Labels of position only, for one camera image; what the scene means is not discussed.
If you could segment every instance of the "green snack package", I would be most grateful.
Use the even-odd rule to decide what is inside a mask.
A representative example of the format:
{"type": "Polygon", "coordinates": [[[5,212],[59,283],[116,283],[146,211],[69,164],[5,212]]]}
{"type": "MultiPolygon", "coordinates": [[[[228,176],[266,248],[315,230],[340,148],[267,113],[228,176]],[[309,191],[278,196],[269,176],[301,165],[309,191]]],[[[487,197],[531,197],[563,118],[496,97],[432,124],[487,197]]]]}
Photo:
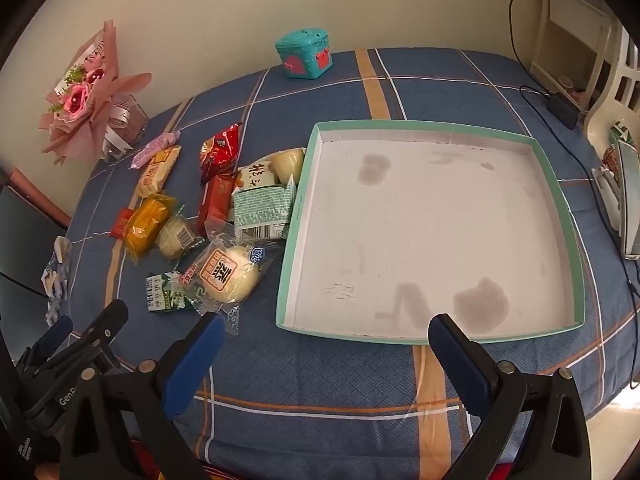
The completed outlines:
{"type": "Polygon", "coordinates": [[[195,301],[168,286],[169,280],[179,277],[180,272],[168,272],[149,276],[146,279],[146,307],[149,312],[168,312],[182,308],[193,308],[195,301]]]}

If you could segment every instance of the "teal box lid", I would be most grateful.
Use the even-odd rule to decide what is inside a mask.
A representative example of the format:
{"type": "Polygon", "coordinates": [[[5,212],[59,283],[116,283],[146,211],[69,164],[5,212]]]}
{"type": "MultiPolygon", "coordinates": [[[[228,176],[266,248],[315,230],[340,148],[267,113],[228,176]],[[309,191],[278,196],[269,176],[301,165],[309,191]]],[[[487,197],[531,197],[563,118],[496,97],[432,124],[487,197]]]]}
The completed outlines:
{"type": "Polygon", "coordinates": [[[309,46],[327,37],[324,28],[303,28],[294,30],[276,41],[276,48],[299,48],[309,46]]]}

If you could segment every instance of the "pink paper flower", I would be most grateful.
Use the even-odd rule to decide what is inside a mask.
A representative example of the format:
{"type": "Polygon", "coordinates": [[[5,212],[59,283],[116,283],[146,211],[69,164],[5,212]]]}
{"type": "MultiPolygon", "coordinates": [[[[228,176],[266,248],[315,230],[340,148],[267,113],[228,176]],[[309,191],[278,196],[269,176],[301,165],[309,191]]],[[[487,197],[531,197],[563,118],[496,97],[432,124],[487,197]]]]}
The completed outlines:
{"type": "Polygon", "coordinates": [[[69,119],[75,121],[86,111],[86,101],[89,97],[89,85],[86,82],[77,83],[70,87],[63,99],[63,110],[68,113],[69,119]]]}
{"type": "Polygon", "coordinates": [[[88,72],[85,79],[89,84],[93,84],[98,81],[98,79],[100,79],[103,75],[104,70],[101,68],[96,68],[95,70],[91,70],[91,72],[88,72]]]}

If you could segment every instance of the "black cable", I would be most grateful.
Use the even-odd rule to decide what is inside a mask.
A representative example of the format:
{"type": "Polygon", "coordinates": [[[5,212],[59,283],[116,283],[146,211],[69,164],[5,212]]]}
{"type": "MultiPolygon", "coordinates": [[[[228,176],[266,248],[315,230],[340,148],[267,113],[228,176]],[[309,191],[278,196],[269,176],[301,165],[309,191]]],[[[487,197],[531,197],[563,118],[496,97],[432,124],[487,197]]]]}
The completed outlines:
{"type": "MultiPolygon", "coordinates": [[[[562,142],[562,140],[560,140],[560,138],[556,135],[556,133],[553,130],[553,128],[549,125],[549,123],[546,122],[546,119],[542,116],[542,114],[538,111],[538,109],[525,97],[524,92],[522,91],[522,89],[530,89],[530,87],[528,87],[526,85],[521,85],[518,88],[518,91],[520,92],[521,97],[531,107],[531,109],[533,111],[535,111],[535,113],[538,115],[538,117],[540,117],[542,122],[545,123],[545,126],[551,132],[551,135],[554,136],[554,139],[558,142],[558,144],[560,144],[560,146],[562,146],[562,148],[569,155],[571,155],[571,157],[578,163],[578,165],[580,165],[580,168],[582,168],[582,171],[584,172],[585,176],[587,177],[587,181],[589,182],[589,187],[591,189],[591,193],[593,193],[593,199],[594,199],[595,204],[596,204],[596,211],[598,212],[598,216],[600,217],[600,220],[602,221],[602,224],[604,225],[604,229],[607,232],[607,234],[609,235],[609,238],[611,239],[611,241],[613,243],[614,250],[616,251],[616,254],[618,255],[618,257],[620,259],[620,264],[622,264],[622,269],[625,271],[626,288],[628,288],[629,295],[631,296],[631,310],[632,310],[632,315],[634,317],[634,324],[635,324],[635,327],[636,327],[636,330],[635,330],[636,342],[635,342],[635,346],[634,346],[633,361],[631,363],[631,375],[629,377],[629,387],[632,390],[635,390],[638,387],[638,384],[636,384],[636,386],[633,386],[634,370],[636,369],[636,356],[638,355],[638,311],[636,310],[636,302],[634,301],[634,295],[637,296],[638,299],[640,300],[640,292],[638,291],[638,289],[636,288],[634,283],[631,281],[631,278],[629,277],[628,270],[626,270],[625,259],[622,257],[622,254],[620,253],[620,245],[619,245],[618,241],[616,240],[616,235],[613,234],[613,232],[612,232],[612,230],[610,228],[610,225],[609,225],[609,221],[607,221],[607,219],[604,216],[604,213],[600,209],[600,202],[598,201],[598,191],[595,189],[595,184],[593,183],[593,181],[591,179],[591,175],[590,175],[589,170],[587,170],[585,165],[575,155],[575,153],[572,152],[564,144],[564,142],[562,142]]],[[[635,262],[635,263],[636,263],[636,276],[638,277],[638,282],[640,283],[640,268],[638,267],[638,262],[635,262]]]]}
{"type": "Polygon", "coordinates": [[[540,82],[533,77],[533,74],[531,72],[529,72],[529,70],[527,70],[527,67],[524,66],[524,63],[520,60],[520,57],[518,56],[518,53],[516,52],[516,46],[513,43],[513,21],[511,18],[511,7],[513,7],[513,1],[514,0],[510,0],[509,1],[509,35],[511,37],[511,48],[513,49],[513,55],[516,57],[516,59],[518,60],[518,63],[520,63],[520,66],[522,67],[522,69],[524,70],[524,72],[527,73],[527,75],[531,78],[531,80],[538,85],[540,88],[542,88],[542,93],[546,94],[546,95],[550,95],[549,92],[547,92],[545,90],[545,87],[543,85],[540,84],[540,82]]]}

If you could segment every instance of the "pink wrapping paper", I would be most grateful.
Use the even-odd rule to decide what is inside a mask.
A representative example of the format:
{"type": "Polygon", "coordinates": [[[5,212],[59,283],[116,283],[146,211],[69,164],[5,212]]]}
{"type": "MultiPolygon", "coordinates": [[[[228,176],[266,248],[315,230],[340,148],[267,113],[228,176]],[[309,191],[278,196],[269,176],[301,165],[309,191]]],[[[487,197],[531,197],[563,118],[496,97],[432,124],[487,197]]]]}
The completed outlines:
{"type": "MultiPolygon", "coordinates": [[[[82,54],[92,45],[104,42],[101,69],[102,78],[93,83],[88,93],[82,114],[70,120],[65,114],[56,116],[53,112],[43,114],[39,128],[49,130],[49,143],[43,153],[54,152],[58,156],[55,163],[63,162],[68,156],[73,158],[97,159],[102,154],[104,133],[109,120],[111,99],[114,94],[131,94],[144,89],[151,82],[150,73],[142,73],[119,77],[118,53],[116,48],[116,28],[113,20],[104,22],[104,27],[85,44],[78,48],[68,71],[74,64],[82,60],[82,54]]],[[[53,105],[60,102],[55,89],[46,97],[53,105]]]]}

